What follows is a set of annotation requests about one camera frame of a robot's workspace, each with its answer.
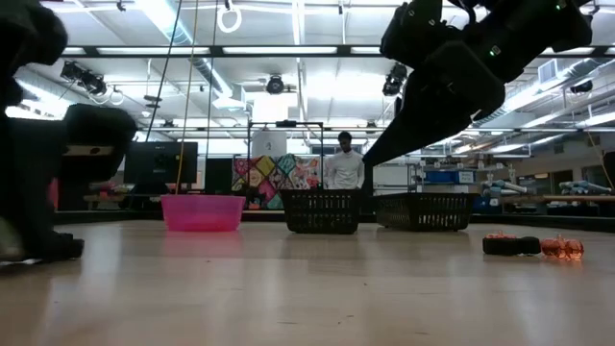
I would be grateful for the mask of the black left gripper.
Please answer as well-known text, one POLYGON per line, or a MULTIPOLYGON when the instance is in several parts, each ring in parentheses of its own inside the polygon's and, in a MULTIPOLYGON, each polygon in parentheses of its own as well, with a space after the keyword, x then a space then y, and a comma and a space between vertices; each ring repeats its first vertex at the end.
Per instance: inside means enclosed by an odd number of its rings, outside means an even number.
POLYGON ((84 252, 83 239, 53 229, 49 188, 64 150, 61 121, 0 120, 0 217, 17 228, 23 260, 74 260, 84 252))

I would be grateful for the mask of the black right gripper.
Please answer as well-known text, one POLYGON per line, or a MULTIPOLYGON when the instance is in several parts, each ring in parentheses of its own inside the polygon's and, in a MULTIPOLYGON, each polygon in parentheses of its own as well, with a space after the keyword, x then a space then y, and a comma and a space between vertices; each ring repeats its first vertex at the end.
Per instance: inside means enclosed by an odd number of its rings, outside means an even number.
POLYGON ((363 157, 375 166, 458 134, 471 117, 504 101, 503 82, 441 19, 440 0, 399 6, 382 38, 381 54, 412 69, 402 107, 363 157))

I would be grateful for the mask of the blue storage bin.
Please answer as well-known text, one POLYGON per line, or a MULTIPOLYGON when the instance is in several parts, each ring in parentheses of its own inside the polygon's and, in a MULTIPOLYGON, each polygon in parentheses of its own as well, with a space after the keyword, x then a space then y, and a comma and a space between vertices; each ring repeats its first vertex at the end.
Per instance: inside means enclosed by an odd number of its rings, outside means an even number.
POLYGON ((471 185, 476 181, 474 171, 427 171, 424 181, 427 184, 471 185))

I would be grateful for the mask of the wide black plastic basket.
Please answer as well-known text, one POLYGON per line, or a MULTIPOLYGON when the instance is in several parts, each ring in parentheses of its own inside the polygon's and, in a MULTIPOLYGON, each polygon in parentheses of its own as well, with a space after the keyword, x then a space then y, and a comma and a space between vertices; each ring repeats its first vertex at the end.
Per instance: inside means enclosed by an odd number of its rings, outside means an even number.
POLYGON ((457 232, 468 227, 477 194, 407 192, 376 196, 375 215, 385 228, 457 232))

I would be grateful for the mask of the person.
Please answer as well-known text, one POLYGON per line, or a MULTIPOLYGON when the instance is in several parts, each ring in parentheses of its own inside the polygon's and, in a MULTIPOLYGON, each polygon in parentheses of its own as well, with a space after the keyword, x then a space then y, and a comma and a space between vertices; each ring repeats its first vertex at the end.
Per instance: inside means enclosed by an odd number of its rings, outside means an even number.
POLYGON ((362 155, 353 149, 350 133, 341 132, 337 139, 340 152, 326 161, 326 188, 361 189, 365 178, 362 155))

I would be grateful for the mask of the narrow black plastic basket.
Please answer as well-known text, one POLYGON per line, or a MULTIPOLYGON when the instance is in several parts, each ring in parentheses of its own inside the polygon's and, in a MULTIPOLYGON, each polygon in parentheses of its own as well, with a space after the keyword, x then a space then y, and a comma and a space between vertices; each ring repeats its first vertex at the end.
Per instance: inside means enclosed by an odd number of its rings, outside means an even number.
POLYGON ((350 189, 282 190, 288 230, 295 234, 353 235, 358 228, 361 193, 350 189))

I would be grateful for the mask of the black computer monitor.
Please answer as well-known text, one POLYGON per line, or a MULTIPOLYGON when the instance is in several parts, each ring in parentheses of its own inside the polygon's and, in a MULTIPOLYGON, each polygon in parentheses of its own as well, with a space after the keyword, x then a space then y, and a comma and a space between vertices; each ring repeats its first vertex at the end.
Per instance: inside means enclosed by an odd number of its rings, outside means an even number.
POLYGON ((133 195, 161 195, 169 185, 197 183, 195 142, 134 142, 125 158, 124 183, 133 195))

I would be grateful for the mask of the colourful patterned panel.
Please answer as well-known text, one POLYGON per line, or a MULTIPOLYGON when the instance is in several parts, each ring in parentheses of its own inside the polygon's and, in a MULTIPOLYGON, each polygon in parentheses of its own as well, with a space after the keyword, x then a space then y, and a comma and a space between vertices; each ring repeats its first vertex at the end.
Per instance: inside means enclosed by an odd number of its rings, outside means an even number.
POLYGON ((320 157, 234 158, 232 192, 246 198, 245 210, 282 210, 282 191, 315 189, 322 184, 320 157))

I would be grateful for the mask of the pink plastic basin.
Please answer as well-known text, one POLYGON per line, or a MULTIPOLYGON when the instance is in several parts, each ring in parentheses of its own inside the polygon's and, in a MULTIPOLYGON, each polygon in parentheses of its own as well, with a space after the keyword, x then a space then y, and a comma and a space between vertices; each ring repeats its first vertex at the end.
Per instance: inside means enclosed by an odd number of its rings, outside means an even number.
POLYGON ((244 204, 242 196, 161 196, 163 221, 171 232, 234 232, 241 222, 244 204))

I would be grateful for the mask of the black metal frame stand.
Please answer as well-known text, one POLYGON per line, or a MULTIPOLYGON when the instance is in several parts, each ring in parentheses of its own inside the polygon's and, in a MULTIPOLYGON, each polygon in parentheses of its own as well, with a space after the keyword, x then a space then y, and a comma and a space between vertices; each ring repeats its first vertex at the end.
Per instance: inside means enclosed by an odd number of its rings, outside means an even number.
POLYGON ((252 156, 280 156, 282 154, 282 151, 278 149, 271 150, 254 146, 257 137, 259 138, 258 143, 265 145, 265 141, 260 139, 262 133, 266 133, 266 137, 270 137, 270 133, 274 133, 275 131, 285 134, 300 132, 304 134, 304 143, 307 147, 311 146, 311 142, 308 138, 308 134, 311 134, 314 137, 318 137, 320 141, 320 173, 317 189, 323 189, 325 185, 324 130, 325 127, 323 122, 302 122, 295 120, 280 120, 273 122, 249 121, 247 125, 247 159, 249 160, 252 156))

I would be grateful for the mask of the black overhead frame bar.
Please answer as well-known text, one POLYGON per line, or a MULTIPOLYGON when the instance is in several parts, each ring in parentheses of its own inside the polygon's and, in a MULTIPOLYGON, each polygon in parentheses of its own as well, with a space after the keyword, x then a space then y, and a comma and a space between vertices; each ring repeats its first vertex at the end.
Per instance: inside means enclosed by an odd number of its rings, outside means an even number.
POLYGON ((170 58, 375 58, 381 55, 374 45, 275 45, 275 46, 69 46, 61 54, 68 59, 153 59, 170 58))

